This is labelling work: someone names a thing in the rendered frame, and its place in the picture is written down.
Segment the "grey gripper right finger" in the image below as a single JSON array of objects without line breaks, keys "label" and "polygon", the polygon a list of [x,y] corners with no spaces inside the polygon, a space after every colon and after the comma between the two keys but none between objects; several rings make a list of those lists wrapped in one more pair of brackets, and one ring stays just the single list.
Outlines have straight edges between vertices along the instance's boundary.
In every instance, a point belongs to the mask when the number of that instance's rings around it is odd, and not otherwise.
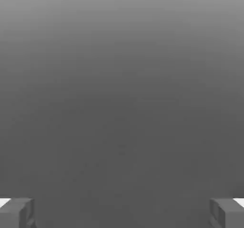
[{"label": "grey gripper right finger", "polygon": [[211,198],[210,228],[244,228],[244,198]]}]

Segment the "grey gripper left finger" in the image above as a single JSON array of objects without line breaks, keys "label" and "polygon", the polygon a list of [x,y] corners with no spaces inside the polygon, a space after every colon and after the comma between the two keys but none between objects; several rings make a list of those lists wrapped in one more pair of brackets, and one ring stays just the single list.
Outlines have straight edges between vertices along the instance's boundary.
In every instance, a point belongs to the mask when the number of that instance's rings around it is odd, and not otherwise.
[{"label": "grey gripper left finger", "polygon": [[0,228],[36,228],[35,200],[0,198]]}]

